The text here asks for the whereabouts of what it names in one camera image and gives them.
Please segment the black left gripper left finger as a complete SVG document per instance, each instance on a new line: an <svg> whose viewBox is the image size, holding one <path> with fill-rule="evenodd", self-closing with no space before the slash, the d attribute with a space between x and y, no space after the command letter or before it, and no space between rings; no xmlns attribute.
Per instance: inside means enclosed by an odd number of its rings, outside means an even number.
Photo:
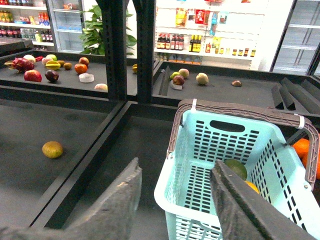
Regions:
<svg viewBox="0 0 320 240"><path fill-rule="evenodd" d="M2 227L2 240L128 240L142 191L142 168L133 158L111 185L66 229Z"/></svg>

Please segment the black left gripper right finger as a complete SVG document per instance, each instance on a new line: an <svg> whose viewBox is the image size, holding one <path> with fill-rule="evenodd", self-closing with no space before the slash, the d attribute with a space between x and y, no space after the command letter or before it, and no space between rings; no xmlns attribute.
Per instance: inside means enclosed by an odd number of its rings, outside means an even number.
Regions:
<svg viewBox="0 0 320 240"><path fill-rule="evenodd" d="M211 195L225 240L312 240L225 163L210 172Z"/></svg>

